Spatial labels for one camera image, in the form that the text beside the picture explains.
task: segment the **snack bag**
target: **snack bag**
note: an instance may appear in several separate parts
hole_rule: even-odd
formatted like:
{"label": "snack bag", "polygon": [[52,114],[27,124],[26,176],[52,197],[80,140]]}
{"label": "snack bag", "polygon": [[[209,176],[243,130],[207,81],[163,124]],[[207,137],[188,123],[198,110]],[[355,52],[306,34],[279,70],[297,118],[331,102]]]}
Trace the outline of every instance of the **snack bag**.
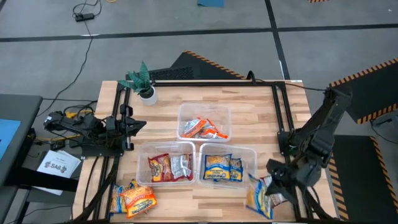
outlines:
{"label": "snack bag", "polygon": [[203,129],[203,131],[199,134],[199,137],[205,139],[228,139],[228,135],[218,133],[213,129]]}
{"label": "snack bag", "polygon": [[127,212],[126,204],[124,203],[124,200],[120,196],[120,194],[126,190],[135,189],[137,187],[138,187],[138,184],[135,179],[132,179],[127,187],[114,184],[113,190],[112,190],[112,204],[111,204],[111,208],[110,208],[109,212],[110,213],[126,213]]}
{"label": "snack bag", "polygon": [[243,166],[241,159],[231,159],[231,172],[229,176],[230,181],[242,182]]}
{"label": "snack bag", "polygon": [[182,133],[181,137],[191,138],[196,133],[198,133],[204,127],[205,124],[206,121],[200,118],[188,121],[184,127],[184,132]]}
{"label": "snack bag", "polygon": [[267,187],[261,180],[249,174],[249,187],[246,193],[246,208],[272,219],[271,198],[266,196]]}
{"label": "snack bag", "polygon": [[219,132],[218,129],[216,128],[216,126],[209,120],[209,119],[205,119],[206,123],[203,127],[203,129],[213,129],[216,132]]}
{"label": "snack bag", "polygon": [[231,171],[231,155],[209,156],[205,155],[205,175],[203,179],[226,179],[229,180]]}
{"label": "snack bag", "polygon": [[168,182],[173,180],[169,154],[148,158],[152,182]]}
{"label": "snack bag", "polygon": [[[272,182],[272,176],[267,176],[267,177],[263,177],[260,178],[265,185],[268,187],[270,186],[271,182]],[[283,197],[282,194],[272,194],[272,195],[268,195],[268,197],[271,198],[271,202],[272,202],[272,208],[274,208],[275,206],[277,206],[280,203],[283,203],[285,201],[287,201],[287,199],[285,197]]]}
{"label": "snack bag", "polygon": [[192,172],[192,154],[182,154],[170,158],[174,181],[187,177],[193,179]]}
{"label": "snack bag", "polygon": [[132,218],[157,204],[152,187],[138,187],[126,190],[120,196],[123,196],[126,204],[127,218]]}

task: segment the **wooden table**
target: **wooden table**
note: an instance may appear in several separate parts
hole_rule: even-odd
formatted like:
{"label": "wooden table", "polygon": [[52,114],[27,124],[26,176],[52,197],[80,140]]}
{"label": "wooden table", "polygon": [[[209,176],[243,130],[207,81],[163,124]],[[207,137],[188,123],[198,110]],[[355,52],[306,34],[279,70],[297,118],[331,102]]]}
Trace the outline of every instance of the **wooden table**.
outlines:
{"label": "wooden table", "polygon": [[[95,115],[105,118],[112,113],[117,83],[105,81],[99,93]],[[233,117],[232,139],[227,144],[250,147],[257,152],[258,177],[267,175],[266,164],[269,159],[284,162],[279,153],[276,138],[278,132],[274,100],[271,88],[217,86],[217,87],[157,87],[158,102],[154,106],[144,106],[135,93],[131,93],[130,105],[134,110],[134,119],[147,121],[146,126],[132,138],[136,149],[144,142],[176,141],[177,115],[181,103],[220,103],[231,108]],[[302,88],[287,85],[290,109],[296,128],[301,127],[311,117],[307,97]],[[280,97],[280,107],[283,113],[285,127],[285,109]],[[196,144],[197,154],[200,144]],[[99,158],[91,178],[86,204],[98,189],[103,158]],[[83,162],[81,176],[76,191],[73,214],[82,211],[83,197],[88,176],[93,165],[93,158]],[[117,184],[126,185],[136,176],[137,153],[126,152],[119,163]],[[331,216],[336,216],[328,181],[323,170],[322,177],[315,186],[322,207]],[[158,205],[147,214],[127,219],[126,214],[115,214],[111,222],[266,222],[264,217],[246,209],[244,201],[246,193],[235,189],[210,189],[197,183],[184,186],[154,187]],[[108,193],[105,192],[101,203],[99,217],[104,217]],[[304,206],[300,206],[302,216],[305,216]],[[285,202],[274,209],[274,219],[277,221],[295,220],[292,204]]]}

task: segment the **clear plastic bin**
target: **clear plastic bin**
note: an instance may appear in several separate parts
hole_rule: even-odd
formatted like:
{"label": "clear plastic bin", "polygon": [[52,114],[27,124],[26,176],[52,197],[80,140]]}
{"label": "clear plastic bin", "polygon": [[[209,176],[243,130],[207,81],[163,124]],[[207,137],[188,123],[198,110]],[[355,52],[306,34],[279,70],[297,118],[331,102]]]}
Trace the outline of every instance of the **clear plastic bin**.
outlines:
{"label": "clear plastic bin", "polygon": [[[228,135],[227,139],[198,139],[183,138],[187,121],[197,119],[209,119],[222,134]],[[203,141],[203,142],[227,142],[232,137],[231,110],[227,106],[205,103],[183,103],[180,106],[177,123],[177,137],[184,141]]]}
{"label": "clear plastic bin", "polygon": [[[240,158],[242,160],[242,182],[228,180],[215,182],[212,179],[204,180],[203,175],[205,173],[205,155],[223,156],[225,154],[232,154],[233,159]],[[246,182],[249,180],[248,173],[257,176],[257,153],[253,149],[215,143],[204,143],[201,145],[198,162],[198,183],[200,185],[224,189],[243,189],[246,186]]]}
{"label": "clear plastic bin", "polygon": [[[181,154],[192,154],[193,179],[182,178],[176,182],[152,182],[152,174],[148,158],[168,153],[170,156]],[[138,149],[138,163],[136,179],[139,185],[143,186],[170,186],[193,184],[197,177],[197,164],[195,145],[192,142],[148,142],[142,144]]]}

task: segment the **potted plant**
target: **potted plant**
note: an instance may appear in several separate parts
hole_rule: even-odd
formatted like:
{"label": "potted plant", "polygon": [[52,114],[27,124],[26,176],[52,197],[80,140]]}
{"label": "potted plant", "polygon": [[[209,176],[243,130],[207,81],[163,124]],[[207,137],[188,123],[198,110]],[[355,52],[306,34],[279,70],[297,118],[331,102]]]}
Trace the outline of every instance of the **potted plant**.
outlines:
{"label": "potted plant", "polygon": [[132,82],[126,80],[118,80],[118,83],[127,88],[133,89],[137,93],[145,105],[154,105],[157,101],[155,88],[150,84],[150,75],[148,68],[144,62],[141,63],[139,74],[135,71],[129,72]]}

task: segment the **gray floor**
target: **gray floor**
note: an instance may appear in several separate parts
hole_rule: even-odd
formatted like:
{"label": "gray floor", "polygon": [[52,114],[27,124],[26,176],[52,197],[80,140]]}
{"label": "gray floor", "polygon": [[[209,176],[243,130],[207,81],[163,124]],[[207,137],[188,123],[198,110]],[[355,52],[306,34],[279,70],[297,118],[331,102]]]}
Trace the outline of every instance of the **gray floor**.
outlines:
{"label": "gray floor", "polygon": [[[72,18],[72,7],[83,2],[8,0],[0,12],[0,38],[86,35],[84,24],[77,24]],[[310,4],[307,0],[271,0],[271,3],[278,27],[398,22],[396,0],[330,0],[317,4]],[[101,15],[87,24],[92,34],[271,26],[263,0],[225,0],[222,9],[198,7],[196,0],[118,0],[114,4],[103,1]],[[303,80],[306,86],[317,88],[324,88],[331,81],[397,57],[398,52],[396,28],[281,32],[279,35],[291,79]],[[0,93],[53,98],[74,79],[84,59],[88,42],[89,40],[1,42]],[[282,79],[274,38],[270,32],[95,39],[80,78],[60,97],[95,100],[103,80],[122,79],[126,71],[137,70],[142,60],[150,69],[169,67],[183,50],[192,50],[243,75],[252,70],[258,78]],[[323,95],[307,91],[307,98],[313,113],[322,102]],[[49,103],[44,101],[41,108],[46,108]],[[76,102],[57,101],[51,111],[75,104]],[[40,137],[52,136],[42,127],[45,117],[46,113],[34,123]],[[377,130],[389,139],[398,141],[391,125],[387,124]],[[337,134],[375,135],[369,124],[357,125],[347,114],[344,115]],[[398,151],[395,145],[377,139],[397,190],[395,161]],[[48,150],[45,146],[35,146],[30,154],[36,155],[45,150]],[[74,149],[69,151],[74,155],[80,153]],[[31,168],[37,165],[38,159],[29,158],[25,162],[25,166]],[[24,192],[20,192],[18,197],[22,198],[22,195]],[[39,191],[32,192],[29,197],[40,202],[31,204],[29,211],[70,205],[74,198],[73,194],[54,197]],[[18,206],[16,200],[6,223],[15,219]],[[69,217],[69,208],[58,208],[33,213],[24,219],[24,223],[63,222]]]}

